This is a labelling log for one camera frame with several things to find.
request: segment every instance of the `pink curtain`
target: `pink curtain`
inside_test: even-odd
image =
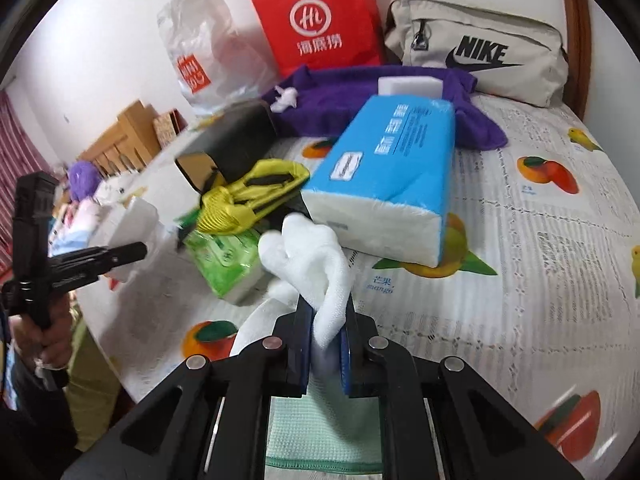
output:
[[[50,171],[18,122],[9,96],[0,91],[0,275],[11,266],[11,218],[19,176]]]

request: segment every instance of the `silver screw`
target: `silver screw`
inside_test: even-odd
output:
[[[262,340],[262,346],[267,350],[277,350],[282,346],[282,339],[277,336],[271,335]]]
[[[444,359],[444,367],[449,372],[459,372],[465,367],[465,362],[459,357],[451,356]]]
[[[207,358],[204,355],[192,355],[187,359],[189,370],[200,370],[205,364],[207,364]]]
[[[389,341],[386,337],[375,335],[371,339],[369,339],[369,346],[371,348],[375,348],[376,350],[382,350],[389,346]]]

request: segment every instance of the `small tissue pack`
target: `small tissue pack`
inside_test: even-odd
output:
[[[436,267],[455,140],[450,102],[373,96],[302,190],[344,247]]]

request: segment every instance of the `purple cloth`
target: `purple cloth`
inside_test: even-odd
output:
[[[351,123],[360,108],[378,93],[378,78],[384,76],[430,75],[443,81],[442,98],[456,110],[456,146],[473,150],[494,150],[507,143],[500,127],[471,104],[469,94],[478,81],[459,69],[383,65],[309,70],[302,66],[279,83],[298,91],[298,106],[273,114],[283,137],[337,137]],[[276,100],[275,90],[262,98]]]
[[[98,169],[86,160],[72,164],[66,175],[69,177],[69,195],[75,202],[92,197],[102,182]]]

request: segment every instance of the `white bag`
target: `white bag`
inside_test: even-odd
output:
[[[568,65],[557,29],[443,0],[392,0],[386,46],[410,66],[461,68],[478,90],[548,107]]]
[[[158,13],[158,29],[196,115],[258,97],[275,72],[242,40],[224,0],[172,0]]]

